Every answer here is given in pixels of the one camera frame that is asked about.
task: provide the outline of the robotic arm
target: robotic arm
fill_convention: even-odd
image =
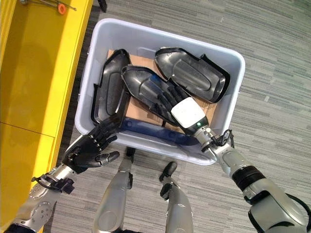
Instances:
[[[16,218],[5,233],[34,233],[39,231],[50,219],[53,207],[61,193],[70,194],[73,177],[89,167],[104,166],[118,158],[114,151],[101,154],[110,142],[117,139],[109,137],[119,126],[121,120],[116,115],[97,125],[89,134],[80,136],[66,150],[62,164],[40,177],[33,177],[37,184],[32,188],[26,202],[20,207]]]
[[[311,211],[301,200],[285,194],[274,182],[266,178],[254,165],[234,149],[231,130],[217,137],[208,126],[207,118],[193,98],[184,95],[180,87],[163,93],[158,98],[171,112],[183,131],[193,135],[209,151],[243,192],[251,204],[249,219],[259,233],[306,233],[311,228]],[[304,216],[291,200],[303,205],[309,215],[306,227]]]

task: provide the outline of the white plastic bin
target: white plastic bin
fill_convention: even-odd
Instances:
[[[210,60],[230,74],[231,80],[228,90],[217,104],[214,117],[210,123],[211,128],[218,134],[222,134],[228,129],[245,72],[245,61],[238,52],[138,24],[105,18],[99,21],[94,28],[82,77],[75,116],[75,125],[80,133],[86,134],[94,128],[90,117],[94,83],[98,84],[100,81],[108,51],[126,49],[132,55],[154,59],[155,52],[161,47],[181,47],[195,56],[205,53]],[[200,165],[210,165],[215,162],[209,153],[201,153],[199,144],[182,146],[132,131],[122,131],[117,136],[118,139],[114,142],[117,144]]]

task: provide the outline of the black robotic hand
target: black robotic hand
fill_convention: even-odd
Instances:
[[[186,134],[194,135],[199,128],[208,126],[201,107],[180,86],[170,86],[167,92],[162,92],[157,98]]]
[[[89,167],[104,166],[119,157],[119,152],[101,153],[117,136],[111,136],[119,127],[121,119],[114,114],[98,124],[90,133],[80,136],[65,152],[62,163],[76,173]]]

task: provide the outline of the robot leg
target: robot leg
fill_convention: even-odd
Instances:
[[[93,233],[117,233],[122,231],[126,190],[132,188],[131,166],[134,148],[127,149],[127,155],[121,162],[118,173],[111,180],[95,215]]]
[[[187,196],[171,178],[177,163],[170,162],[160,176],[162,189],[160,192],[164,200],[169,201],[166,219],[166,233],[193,233],[192,211]]]

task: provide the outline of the blue object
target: blue object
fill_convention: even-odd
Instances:
[[[121,129],[154,136],[164,140],[175,142],[179,145],[192,146],[198,144],[194,137],[172,131],[161,126],[126,117],[121,124]]]

